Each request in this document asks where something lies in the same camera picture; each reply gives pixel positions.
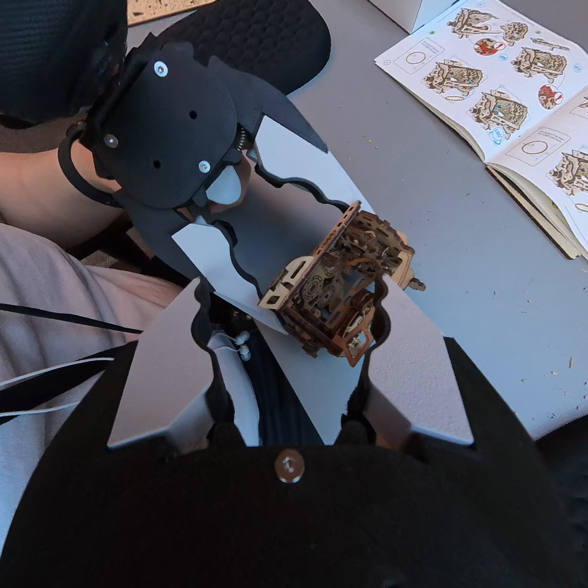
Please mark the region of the person's left forearm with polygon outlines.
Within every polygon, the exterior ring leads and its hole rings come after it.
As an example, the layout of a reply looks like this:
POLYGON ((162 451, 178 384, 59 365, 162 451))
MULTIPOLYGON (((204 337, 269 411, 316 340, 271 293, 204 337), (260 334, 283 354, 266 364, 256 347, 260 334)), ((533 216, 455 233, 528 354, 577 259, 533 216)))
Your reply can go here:
POLYGON ((67 180, 57 149, 1 153, 1 222, 71 249, 121 215, 122 209, 87 198, 67 180))

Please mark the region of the person's left hand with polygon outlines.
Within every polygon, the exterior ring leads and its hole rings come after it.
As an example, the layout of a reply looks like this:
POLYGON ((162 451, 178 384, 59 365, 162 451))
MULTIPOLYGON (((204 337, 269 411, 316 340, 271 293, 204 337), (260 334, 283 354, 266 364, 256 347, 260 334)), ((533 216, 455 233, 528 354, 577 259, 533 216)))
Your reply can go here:
POLYGON ((191 202, 188 207, 178 209, 178 212, 189 222, 195 222, 198 216, 208 219, 211 215, 237 208, 245 198, 250 178, 251 166, 247 158, 241 155, 239 164, 227 166, 206 190, 207 202, 203 209, 191 202))

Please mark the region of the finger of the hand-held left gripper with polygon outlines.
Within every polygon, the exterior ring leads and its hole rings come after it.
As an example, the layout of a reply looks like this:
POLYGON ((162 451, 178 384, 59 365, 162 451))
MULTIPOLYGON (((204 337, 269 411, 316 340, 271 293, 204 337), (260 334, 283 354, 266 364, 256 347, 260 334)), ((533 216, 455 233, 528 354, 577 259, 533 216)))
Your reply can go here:
POLYGON ((256 172, 275 187, 296 185, 318 202, 338 209, 348 209, 356 202, 362 209, 371 209, 332 153, 322 151, 268 116, 263 117, 248 156, 256 162, 256 172))
POLYGON ((172 239, 214 288, 218 297, 246 312, 267 327, 285 334, 273 311, 258 305, 260 296, 251 277, 243 277, 232 261, 229 240, 220 228, 203 218, 186 225, 172 239))

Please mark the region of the person's white shirt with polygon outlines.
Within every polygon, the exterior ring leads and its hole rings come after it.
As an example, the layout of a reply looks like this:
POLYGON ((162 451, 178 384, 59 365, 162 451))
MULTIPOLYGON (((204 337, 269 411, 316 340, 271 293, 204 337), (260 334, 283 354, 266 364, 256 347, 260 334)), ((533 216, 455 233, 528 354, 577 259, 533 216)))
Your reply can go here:
MULTIPOLYGON (((1 225, 1 303, 143 330, 181 291, 156 277, 84 266, 48 239, 1 225)), ((1 381, 135 339, 134 334, 2 312, 1 381)), ((18 416, 1 426, 1 546, 35 467, 74 409, 18 416)))

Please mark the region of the white cardboard box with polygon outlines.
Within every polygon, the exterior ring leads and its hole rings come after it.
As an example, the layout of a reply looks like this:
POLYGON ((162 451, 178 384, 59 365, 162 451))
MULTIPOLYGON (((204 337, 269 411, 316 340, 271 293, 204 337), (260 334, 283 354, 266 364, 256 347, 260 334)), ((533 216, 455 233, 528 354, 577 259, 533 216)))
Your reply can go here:
POLYGON ((456 1, 369 1, 411 34, 449 9, 456 1))

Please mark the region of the wooden mechanical puzzle model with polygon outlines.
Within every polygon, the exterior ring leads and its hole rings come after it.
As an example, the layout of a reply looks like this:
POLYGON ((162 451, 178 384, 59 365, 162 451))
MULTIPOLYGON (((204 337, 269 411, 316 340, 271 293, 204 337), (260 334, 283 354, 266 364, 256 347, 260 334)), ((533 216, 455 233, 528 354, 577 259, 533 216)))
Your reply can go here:
POLYGON ((404 233, 356 201, 310 255, 283 268, 258 305, 276 312, 309 356, 326 349, 355 367, 374 342, 371 284, 389 275, 403 290, 426 290, 410 267, 414 255, 404 233))

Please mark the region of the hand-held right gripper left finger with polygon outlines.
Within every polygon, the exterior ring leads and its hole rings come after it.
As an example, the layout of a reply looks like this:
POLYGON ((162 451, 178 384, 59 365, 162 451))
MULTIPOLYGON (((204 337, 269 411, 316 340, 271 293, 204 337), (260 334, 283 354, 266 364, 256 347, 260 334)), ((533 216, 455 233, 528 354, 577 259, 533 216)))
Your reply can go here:
POLYGON ((198 277, 139 336, 107 442, 116 449, 163 436, 179 453, 201 449, 233 405, 216 354, 209 284, 198 277))

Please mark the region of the white instruction booklet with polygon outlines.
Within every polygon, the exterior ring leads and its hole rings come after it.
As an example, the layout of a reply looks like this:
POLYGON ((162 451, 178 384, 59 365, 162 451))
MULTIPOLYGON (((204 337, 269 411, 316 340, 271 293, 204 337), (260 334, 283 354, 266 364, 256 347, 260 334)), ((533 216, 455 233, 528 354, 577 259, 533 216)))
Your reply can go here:
POLYGON ((587 252, 587 52, 500 1, 461 1, 375 58, 587 252))

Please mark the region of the black badge reel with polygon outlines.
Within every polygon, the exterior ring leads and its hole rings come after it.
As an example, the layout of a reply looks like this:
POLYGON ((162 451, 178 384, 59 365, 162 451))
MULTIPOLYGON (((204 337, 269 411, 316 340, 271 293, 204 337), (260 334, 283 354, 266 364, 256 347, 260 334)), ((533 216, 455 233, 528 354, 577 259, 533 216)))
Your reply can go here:
POLYGON ((231 337, 256 328, 255 322, 247 313, 216 295, 210 299, 208 316, 214 329, 223 330, 231 337))

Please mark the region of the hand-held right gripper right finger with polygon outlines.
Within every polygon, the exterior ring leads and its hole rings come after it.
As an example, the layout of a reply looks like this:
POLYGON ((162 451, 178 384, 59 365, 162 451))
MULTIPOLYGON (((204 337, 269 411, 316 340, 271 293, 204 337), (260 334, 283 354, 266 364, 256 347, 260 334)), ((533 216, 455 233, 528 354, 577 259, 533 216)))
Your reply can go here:
POLYGON ((442 331, 389 275, 379 304, 384 338, 364 356, 368 398, 361 409, 376 445, 399 450, 412 433, 473 444, 442 331))

